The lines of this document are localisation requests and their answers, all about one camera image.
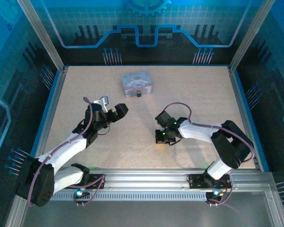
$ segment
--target black bracket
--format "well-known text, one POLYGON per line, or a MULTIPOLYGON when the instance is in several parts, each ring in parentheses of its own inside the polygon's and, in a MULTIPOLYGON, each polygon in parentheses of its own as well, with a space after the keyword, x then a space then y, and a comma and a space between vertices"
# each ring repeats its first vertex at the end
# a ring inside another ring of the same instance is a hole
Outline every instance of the black bracket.
POLYGON ((204 174, 189 174, 186 177, 190 189, 225 189, 231 188, 231 180, 229 175, 223 175, 220 180, 214 181, 212 186, 208 185, 204 180, 204 174))
MULTIPOLYGON (((99 179, 101 176, 103 176, 103 174, 89 174, 88 182, 93 182, 93 181, 99 179)), ((97 183, 93 184, 90 187, 87 187, 86 189, 97 189, 99 187, 100 183, 101 183, 101 181, 98 181, 97 183)), ((104 188, 104 183, 105 183, 105 177, 104 177, 104 181, 101 184, 99 189, 103 189, 104 188)))

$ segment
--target cable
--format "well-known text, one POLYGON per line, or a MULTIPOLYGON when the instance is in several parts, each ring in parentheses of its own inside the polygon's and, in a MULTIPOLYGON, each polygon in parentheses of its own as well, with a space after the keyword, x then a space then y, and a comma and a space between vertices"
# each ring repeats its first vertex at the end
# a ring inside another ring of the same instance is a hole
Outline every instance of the cable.
POLYGON ((244 218, 244 220, 246 221, 246 222, 248 222, 251 226, 253 226, 253 227, 256 227, 250 220, 249 220, 249 218, 247 218, 245 215, 243 215, 240 211, 238 211, 236 208, 234 208, 233 206, 231 206, 231 205, 228 205, 228 204, 226 204, 226 203, 224 203, 223 204, 224 206, 227 206, 228 208, 230 208, 230 209, 232 209, 232 210, 234 210, 235 212, 237 212, 239 215, 241 215, 243 218, 244 218))
POLYGON ((88 200, 87 202, 78 202, 78 201, 76 201, 76 199, 74 199, 74 202, 77 204, 77 206, 79 206, 79 205, 80 205, 80 206, 87 205, 87 204, 89 204, 90 202, 92 202, 92 201, 94 200, 94 198, 95 198, 97 192, 99 191, 99 189, 100 189, 102 183, 104 182, 104 177, 105 177, 105 176, 102 175, 102 176, 101 176, 100 178, 98 178, 97 180, 95 180, 95 181, 93 181, 93 182, 87 184, 87 185, 90 185, 90 186, 91 186, 91 185, 95 184, 96 182, 98 182, 99 180, 101 180, 101 182, 100 182, 100 184, 99 184, 97 190, 95 191, 95 193, 93 194, 93 196, 90 198, 90 200, 88 200))
POLYGON ((99 134, 99 133, 98 133, 98 135, 99 135, 99 136, 104 136, 104 135, 108 134, 109 131, 110 131, 110 126, 108 126, 108 131, 107 131, 106 133, 103 133, 103 134, 99 134))
POLYGON ((190 108, 187 104, 185 104, 185 103, 174 102, 174 103, 168 104, 168 105, 163 109, 163 111, 165 111, 165 110, 167 109, 167 107, 169 107, 169 106, 171 106, 171 105, 173 105, 173 104, 184 105, 184 106, 186 106, 186 107, 189 109, 188 120, 189 120, 189 122, 191 123, 190 117, 191 117, 191 114, 192 114, 192 110, 191 110, 191 108, 190 108))
POLYGON ((174 103, 168 104, 168 105, 163 109, 163 111, 165 111, 165 110, 167 109, 167 107, 169 107, 169 106, 171 106, 171 105, 173 105, 173 104, 181 104, 181 105, 186 106, 186 107, 189 109, 188 121, 189 121, 192 125, 198 126, 198 127, 220 129, 220 130, 225 131, 225 132, 229 133, 230 135, 236 137, 236 138, 239 139, 241 142, 243 142, 243 143, 249 148, 249 150, 250 150, 250 152, 251 152, 251 157, 248 158, 248 159, 246 159, 246 160, 244 160, 243 162, 248 162, 248 161, 252 160, 252 159, 255 157, 255 151, 254 151, 253 147, 252 147, 245 139, 243 139, 241 136, 239 136, 238 134, 236 134, 236 133, 234 133, 234 132, 232 132, 232 131, 230 131, 230 130, 228 130, 228 129, 226 129, 226 128, 220 127, 220 126, 193 123, 193 122, 190 120, 190 117, 191 117, 191 115, 192 115, 192 110, 191 110, 191 108, 190 108, 187 104, 185 104, 185 103, 180 103, 180 102, 174 102, 174 103))
POLYGON ((169 145, 170 145, 170 146, 174 146, 175 144, 179 143, 181 140, 182 140, 182 138, 181 138, 181 139, 179 139, 178 141, 176 141, 176 142, 172 143, 172 144, 169 144, 169 145))
POLYGON ((71 143, 73 142, 74 140, 76 140, 79 136, 81 136, 82 134, 84 134, 87 129, 90 127, 90 124, 91 124, 91 121, 92 121, 92 116, 93 116, 93 111, 92 111, 92 107, 91 107, 91 102, 89 101, 88 98, 84 97, 83 100, 85 102, 87 102, 89 104, 89 109, 90 109, 90 118, 89 118, 89 123, 87 124, 86 128, 77 136, 75 136, 74 138, 68 140, 68 141, 65 141, 64 143, 60 144, 58 147, 56 147, 45 159, 44 161, 41 163, 41 165, 39 166, 39 168, 37 169, 34 177, 33 177, 33 180, 32 180, 32 183, 29 187, 29 191, 28 191, 28 196, 27 196, 27 204, 29 207, 31 207, 33 204, 31 203, 31 198, 32 198, 32 193, 33 193, 33 188, 34 188, 34 185, 36 183, 36 180, 37 180, 37 177, 38 175, 40 174, 40 170, 41 168, 45 165, 45 163, 51 158, 51 156, 53 156, 59 149, 61 149, 62 147, 64 147, 66 144, 68 143, 71 143))

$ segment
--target work surface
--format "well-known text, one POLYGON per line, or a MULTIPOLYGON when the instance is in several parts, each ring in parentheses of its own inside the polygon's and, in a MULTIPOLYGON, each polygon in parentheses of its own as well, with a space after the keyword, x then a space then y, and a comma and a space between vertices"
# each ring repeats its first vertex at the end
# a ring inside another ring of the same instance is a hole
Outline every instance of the work surface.
MULTIPOLYGON (((110 132, 98 136, 86 150, 65 166, 80 163, 88 167, 127 168, 207 168, 218 154, 214 146, 199 140, 184 139, 174 146, 155 143, 154 118, 172 102, 192 108, 192 121, 223 123, 234 121, 244 130, 238 104, 226 67, 222 66, 71 66, 50 129, 45 152, 63 142, 84 118, 87 104, 109 97, 109 108, 125 103, 127 115, 111 124, 110 132), (153 92, 140 98, 126 98, 121 75, 149 70, 153 92)), ((187 117, 188 109, 172 105, 167 112, 174 118, 187 117)), ((253 162, 243 168, 255 168, 253 162)))

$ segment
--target small black object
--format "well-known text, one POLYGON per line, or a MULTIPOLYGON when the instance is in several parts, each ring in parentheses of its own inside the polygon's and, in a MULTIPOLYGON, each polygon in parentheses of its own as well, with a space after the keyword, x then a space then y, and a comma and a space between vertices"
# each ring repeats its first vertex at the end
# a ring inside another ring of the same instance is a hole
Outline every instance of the small black object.
POLYGON ((190 189, 225 189, 231 188, 231 181, 229 175, 223 175, 219 180, 213 178, 210 183, 206 179, 206 174, 189 174, 187 181, 190 189))
MULTIPOLYGON (((39 162, 37 158, 27 157, 24 160, 16 184, 16 195, 27 199, 34 174, 40 165, 41 162, 39 162)), ((51 164, 47 164, 41 168, 36 179, 36 183, 32 191, 31 203, 38 207, 44 206, 51 199, 53 191, 53 166, 51 164)))
MULTIPOLYGON (((111 123, 122 119, 128 112, 128 108, 125 104, 118 104, 115 106, 115 112, 109 110, 107 113, 103 112, 102 106, 100 104, 92 103, 91 108, 93 111, 92 121, 87 131, 83 134, 83 137, 87 139, 86 147, 88 147, 95 141, 95 139, 98 137, 99 130, 105 129, 111 123)), ((78 124, 78 126, 72 131, 72 133, 80 134, 87 127, 89 119, 90 108, 88 106, 87 110, 85 111, 84 120, 82 120, 78 124)))
POLYGON ((219 201, 221 202, 222 200, 222 196, 220 195, 215 195, 213 192, 207 192, 206 193, 206 203, 207 204, 216 204, 217 202, 216 201, 219 201))
MULTIPOLYGON (((89 174, 89 178, 88 178, 88 180, 87 180, 87 182, 86 182, 85 184, 80 184, 80 185, 79 185, 79 184, 75 184, 75 185, 76 185, 76 186, 84 186, 84 185, 87 185, 89 182, 93 182, 93 181, 99 179, 99 178, 102 177, 102 176, 103 176, 103 174, 89 174)), ((93 185, 90 186, 90 187, 86 187, 86 189, 97 189, 97 188, 99 187, 100 183, 101 183, 101 180, 98 181, 97 183, 93 184, 93 185)), ((104 177, 103 183, 101 184, 101 186, 100 186, 99 189, 103 189, 103 188, 104 188, 104 184, 105 184, 105 177, 104 177)))

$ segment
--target gear logo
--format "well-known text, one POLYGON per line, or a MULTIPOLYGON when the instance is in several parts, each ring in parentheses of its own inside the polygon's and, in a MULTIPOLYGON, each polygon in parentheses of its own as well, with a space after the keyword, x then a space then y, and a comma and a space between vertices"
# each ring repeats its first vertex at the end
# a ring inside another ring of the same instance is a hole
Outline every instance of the gear logo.
POLYGON ((156 13, 161 13, 170 3, 171 0, 127 0, 126 6, 133 13, 148 17, 149 15, 154 16, 156 13))
POLYGON ((0 0, 0 15, 9 24, 18 16, 17 0, 0 0))

